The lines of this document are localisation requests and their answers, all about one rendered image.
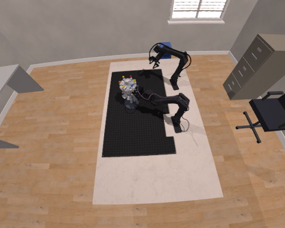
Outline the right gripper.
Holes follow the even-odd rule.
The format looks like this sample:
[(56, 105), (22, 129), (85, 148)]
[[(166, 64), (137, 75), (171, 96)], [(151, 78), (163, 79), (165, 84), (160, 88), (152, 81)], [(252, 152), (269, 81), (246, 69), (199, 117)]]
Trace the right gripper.
[[(152, 56), (150, 59), (153, 59), (152, 62), (155, 62), (154, 66), (153, 66), (153, 69), (159, 66), (158, 64), (160, 64), (159, 60), (161, 59), (161, 57), (159, 57), (158, 54), (157, 54), (156, 57)], [(149, 64), (151, 64), (152, 62), (150, 61)], [(157, 63), (158, 63), (158, 64), (157, 64)], [(157, 65), (157, 66), (155, 67), (155, 65)]]

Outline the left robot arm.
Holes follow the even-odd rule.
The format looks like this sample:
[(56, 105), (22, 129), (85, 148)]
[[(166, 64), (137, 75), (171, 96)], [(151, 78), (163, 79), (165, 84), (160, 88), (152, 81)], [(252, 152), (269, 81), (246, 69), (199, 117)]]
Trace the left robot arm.
[[(162, 104), (178, 104), (179, 109), (177, 111), (177, 115), (171, 116), (171, 120), (174, 126), (175, 133), (181, 133), (182, 130), (180, 127), (180, 118), (183, 113), (187, 111), (190, 100), (182, 93), (179, 93), (178, 95), (175, 95), (173, 97), (168, 96), (163, 98), (155, 96), (154, 93), (155, 92), (151, 89), (146, 90), (146, 99), (148, 99), (151, 94), (152, 95), (148, 100), (145, 101), (151, 102), (153, 106), (160, 106)], [(184, 99), (188, 105), (183, 100), (178, 99), (178, 97)]]

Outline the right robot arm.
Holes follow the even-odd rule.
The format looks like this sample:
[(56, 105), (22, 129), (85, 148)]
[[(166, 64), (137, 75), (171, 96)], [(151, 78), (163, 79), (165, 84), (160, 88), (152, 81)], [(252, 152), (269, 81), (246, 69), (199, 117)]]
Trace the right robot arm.
[(186, 54), (183, 55), (183, 52), (180, 52), (180, 51), (178, 52), (177, 50), (176, 51), (172, 50), (171, 47), (166, 48), (165, 46), (163, 46), (161, 48), (158, 45), (156, 45), (153, 50), (156, 53), (158, 53), (159, 57), (162, 57), (164, 54), (170, 54), (170, 55), (173, 55), (173, 56), (178, 57), (180, 59), (179, 65), (178, 65), (176, 71), (174, 72), (174, 74), (171, 76), (171, 79), (170, 79), (170, 82), (171, 82), (173, 89), (179, 90), (179, 87), (177, 85), (178, 73), (181, 72), (181, 70), (183, 69), (185, 64), (188, 62), (188, 56)]

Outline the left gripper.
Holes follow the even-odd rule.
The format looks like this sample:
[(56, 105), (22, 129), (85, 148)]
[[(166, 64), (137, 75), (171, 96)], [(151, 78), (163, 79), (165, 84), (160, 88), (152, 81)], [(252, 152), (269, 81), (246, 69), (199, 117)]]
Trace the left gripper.
[(141, 96), (140, 96), (140, 94), (138, 93), (138, 91), (136, 92), (137, 90), (134, 90), (134, 92), (132, 92), (132, 94), (137, 98), (137, 100), (139, 101), (140, 99), (143, 99), (143, 100), (145, 100), (144, 98), (146, 98), (146, 94), (144, 93), (144, 90), (143, 90), (143, 87), (141, 87), (141, 86), (138, 86), (138, 91), (139, 91), (139, 93), (144, 97), (144, 98), (142, 98)]

